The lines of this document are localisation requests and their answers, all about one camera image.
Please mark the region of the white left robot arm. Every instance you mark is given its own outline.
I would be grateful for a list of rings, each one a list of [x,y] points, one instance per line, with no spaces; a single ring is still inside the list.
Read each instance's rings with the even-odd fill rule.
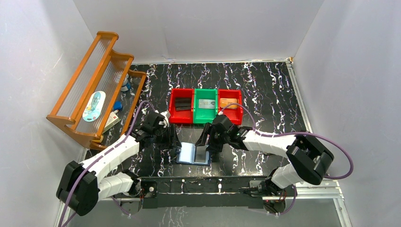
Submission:
[[[102,199],[125,193],[141,196],[145,189],[140,177],[130,170],[109,173],[144,148],[172,149],[180,146],[168,112],[150,112],[145,119],[97,155],[80,163],[71,161],[64,169],[56,197],[78,215],[88,214]]]

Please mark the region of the blue leather card holder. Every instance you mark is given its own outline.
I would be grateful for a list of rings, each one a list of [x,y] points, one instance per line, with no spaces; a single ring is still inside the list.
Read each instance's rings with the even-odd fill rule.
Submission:
[[[193,143],[182,142],[181,147],[175,149],[176,162],[184,165],[209,166],[211,155],[206,146],[195,146]]]

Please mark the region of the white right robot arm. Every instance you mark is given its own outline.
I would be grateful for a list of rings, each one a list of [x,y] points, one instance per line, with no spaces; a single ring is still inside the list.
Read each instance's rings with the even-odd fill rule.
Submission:
[[[235,125],[225,115],[218,115],[205,124],[195,146],[220,152],[225,144],[235,149],[281,156],[289,161],[286,166],[273,170],[266,179],[267,192],[273,196],[296,183],[319,185],[334,160],[334,155],[311,133],[262,133],[252,127]]]

